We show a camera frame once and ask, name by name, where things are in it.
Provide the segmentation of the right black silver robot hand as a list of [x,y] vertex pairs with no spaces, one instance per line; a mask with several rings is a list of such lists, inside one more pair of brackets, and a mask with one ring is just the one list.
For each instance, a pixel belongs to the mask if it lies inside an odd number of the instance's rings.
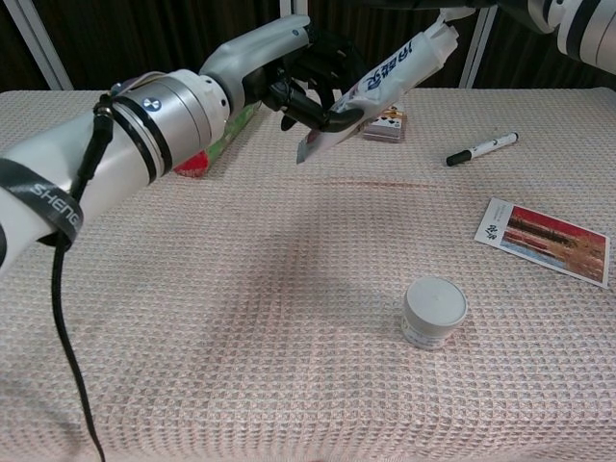
[[435,8],[488,8],[498,6],[511,15],[528,15],[528,2],[526,0],[444,0],[435,1]]

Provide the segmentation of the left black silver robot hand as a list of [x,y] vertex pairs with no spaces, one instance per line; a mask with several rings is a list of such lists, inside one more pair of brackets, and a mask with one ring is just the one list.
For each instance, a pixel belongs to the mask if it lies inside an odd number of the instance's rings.
[[333,109],[333,91],[350,90],[367,72],[352,41],[318,28],[302,14],[225,42],[199,70],[224,90],[231,119],[260,101],[284,114],[284,131],[299,122],[326,133],[360,121],[361,109]]

